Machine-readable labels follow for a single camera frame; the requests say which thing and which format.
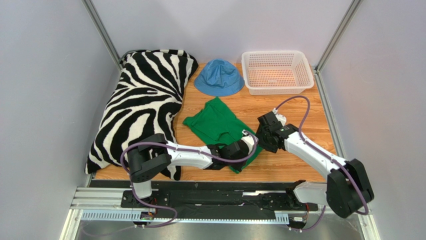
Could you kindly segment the zebra striped pillow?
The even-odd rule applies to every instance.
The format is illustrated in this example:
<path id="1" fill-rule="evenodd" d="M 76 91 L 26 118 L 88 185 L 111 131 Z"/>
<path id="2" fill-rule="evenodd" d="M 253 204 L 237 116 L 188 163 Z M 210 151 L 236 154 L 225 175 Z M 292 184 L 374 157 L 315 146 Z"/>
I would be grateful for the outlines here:
<path id="1" fill-rule="evenodd" d="M 129 51 L 120 65 L 119 80 L 87 155 L 87 175 L 109 166 L 121 167 L 122 152 L 154 134 L 176 142 L 174 119 L 199 67 L 194 56 L 176 49 Z"/>

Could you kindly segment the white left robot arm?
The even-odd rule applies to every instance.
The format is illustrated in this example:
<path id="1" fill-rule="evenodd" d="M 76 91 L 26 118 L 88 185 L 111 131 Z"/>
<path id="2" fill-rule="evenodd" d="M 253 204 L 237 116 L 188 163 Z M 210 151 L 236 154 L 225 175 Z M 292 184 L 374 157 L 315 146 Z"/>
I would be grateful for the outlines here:
<path id="1" fill-rule="evenodd" d="M 126 148 L 120 162 L 130 176 L 134 195 L 145 199 L 152 195 L 151 180 L 168 167 L 221 170 L 246 162 L 256 152 L 259 140 L 250 131 L 243 130 L 242 134 L 240 140 L 228 145 L 187 146 L 156 133 Z"/>

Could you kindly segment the blue bucket hat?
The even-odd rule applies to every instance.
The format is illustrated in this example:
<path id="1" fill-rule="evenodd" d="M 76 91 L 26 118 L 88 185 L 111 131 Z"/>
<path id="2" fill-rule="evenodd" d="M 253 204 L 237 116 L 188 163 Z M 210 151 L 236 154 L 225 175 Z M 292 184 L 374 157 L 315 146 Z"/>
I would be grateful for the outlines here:
<path id="1" fill-rule="evenodd" d="M 221 58 L 209 61 L 194 80 L 197 90 L 213 97 L 234 95 L 244 85 L 244 79 L 237 67 Z"/>

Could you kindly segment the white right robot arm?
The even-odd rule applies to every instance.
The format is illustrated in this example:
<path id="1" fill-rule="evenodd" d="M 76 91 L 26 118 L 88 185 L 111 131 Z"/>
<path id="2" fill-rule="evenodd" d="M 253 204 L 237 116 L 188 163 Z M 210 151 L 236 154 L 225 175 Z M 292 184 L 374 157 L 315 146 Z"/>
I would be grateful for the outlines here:
<path id="1" fill-rule="evenodd" d="M 255 136 L 261 148 L 271 153 L 283 150 L 293 154 L 325 179 L 323 183 L 295 182 L 287 192 L 297 202 L 327 206 L 345 219 L 374 200 L 373 188 L 360 160 L 347 160 L 325 150 L 275 111 L 257 120 Z"/>

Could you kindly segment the green t shirt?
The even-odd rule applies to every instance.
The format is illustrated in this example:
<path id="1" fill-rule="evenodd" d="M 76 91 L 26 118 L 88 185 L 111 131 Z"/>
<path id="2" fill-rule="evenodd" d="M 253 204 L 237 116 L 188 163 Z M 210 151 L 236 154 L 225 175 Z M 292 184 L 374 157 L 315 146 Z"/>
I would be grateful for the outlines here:
<path id="1" fill-rule="evenodd" d="M 244 130 L 255 133 L 218 97 L 206 102 L 196 115 L 186 117 L 183 124 L 206 145 L 227 146 L 239 141 Z"/>

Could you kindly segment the white plastic basket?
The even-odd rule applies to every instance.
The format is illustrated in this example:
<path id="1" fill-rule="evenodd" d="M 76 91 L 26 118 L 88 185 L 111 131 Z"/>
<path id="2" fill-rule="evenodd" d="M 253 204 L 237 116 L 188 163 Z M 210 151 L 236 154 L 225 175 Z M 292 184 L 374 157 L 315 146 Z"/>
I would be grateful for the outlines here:
<path id="1" fill-rule="evenodd" d="M 298 95 L 315 85 L 311 65 L 298 50 L 246 51 L 241 55 L 250 95 Z"/>

